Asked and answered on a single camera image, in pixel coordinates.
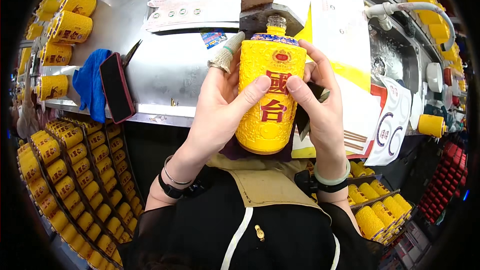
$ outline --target white hose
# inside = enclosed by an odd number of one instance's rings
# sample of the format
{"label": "white hose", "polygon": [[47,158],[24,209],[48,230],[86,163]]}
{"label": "white hose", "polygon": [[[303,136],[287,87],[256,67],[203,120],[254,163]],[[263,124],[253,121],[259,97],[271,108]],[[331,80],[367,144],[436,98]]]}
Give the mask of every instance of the white hose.
{"label": "white hose", "polygon": [[455,28],[453,27],[452,21],[447,16],[447,14],[440,7],[436,6],[433,3],[429,2],[405,2],[405,3],[395,3],[391,4],[392,11],[413,11],[413,10],[429,10],[439,14],[443,20],[448,24],[448,29],[450,30],[450,38],[446,43],[443,43],[440,47],[442,51],[449,51],[452,48],[455,41]]}
{"label": "white hose", "polygon": [[365,12],[368,18],[372,18],[380,15],[392,15],[397,11],[410,12],[413,10],[428,10],[439,14],[448,24],[450,30],[450,37],[446,43],[441,44],[442,51],[448,51],[452,48],[455,41],[455,28],[452,21],[447,14],[438,6],[429,2],[405,2],[405,3],[389,3],[384,2],[382,4],[375,4],[373,6],[365,8]]}

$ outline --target hand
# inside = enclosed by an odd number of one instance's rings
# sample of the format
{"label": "hand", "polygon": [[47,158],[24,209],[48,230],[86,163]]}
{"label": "hand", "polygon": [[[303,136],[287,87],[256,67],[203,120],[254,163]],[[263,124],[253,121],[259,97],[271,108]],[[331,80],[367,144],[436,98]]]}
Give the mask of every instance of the hand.
{"label": "hand", "polygon": [[[309,42],[301,39],[300,47],[314,61],[305,64],[303,81],[294,75],[286,81],[293,98],[310,117],[310,141],[315,146],[318,169],[325,179],[337,179],[345,174],[346,154],[343,143],[343,110],[340,88],[328,58]],[[320,103],[305,82],[313,81],[330,91]]]}
{"label": "hand", "polygon": [[230,74],[210,67],[201,86],[195,118],[186,143],[208,159],[232,138],[243,115],[270,88],[270,78],[261,75],[238,94],[240,50],[233,56]]}

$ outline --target white bowl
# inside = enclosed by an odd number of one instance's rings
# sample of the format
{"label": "white bowl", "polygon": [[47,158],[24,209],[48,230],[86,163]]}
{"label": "white bowl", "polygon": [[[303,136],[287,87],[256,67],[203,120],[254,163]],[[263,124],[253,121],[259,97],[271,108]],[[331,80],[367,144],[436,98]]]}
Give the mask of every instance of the white bowl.
{"label": "white bowl", "polygon": [[430,90],[436,93],[442,92],[444,77],[440,63],[429,63],[427,65],[427,82]]}

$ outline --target black wristband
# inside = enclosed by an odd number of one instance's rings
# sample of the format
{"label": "black wristband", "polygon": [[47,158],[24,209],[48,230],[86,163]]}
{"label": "black wristband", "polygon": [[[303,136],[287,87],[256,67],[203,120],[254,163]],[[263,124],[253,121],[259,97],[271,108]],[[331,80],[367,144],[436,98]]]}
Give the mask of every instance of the black wristband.
{"label": "black wristband", "polygon": [[337,183],[335,185],[326,185],[319,181],[317,181],[317,186],[319,191],[327,192],[327,193],[335,193],[340,191],[341,189],[345,188],[348,185],[347,178],[341,183]]}
{"label": "black wristband", "polygon": [[158,183],[160,184],[160,187],[162,187],[162,189],[164,190],[165,195],[173,199],[179,199],[180,197],[182,197],[183,193],[186,190],[177,189],[175,187],[172,187],[168,183],[165,183],[162,179],[162,172],[158,174]]}

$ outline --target bottle neck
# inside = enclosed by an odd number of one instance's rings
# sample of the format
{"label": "bottle neck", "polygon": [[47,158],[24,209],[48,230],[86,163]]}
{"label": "bottle neck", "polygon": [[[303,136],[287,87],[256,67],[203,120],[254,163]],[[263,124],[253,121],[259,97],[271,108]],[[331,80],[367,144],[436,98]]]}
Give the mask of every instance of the bottle neck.
{"label": "bottle neck", "polygon": [[267,33],[275,36],[285,36],[285,29],[276,26],[267,26]]}

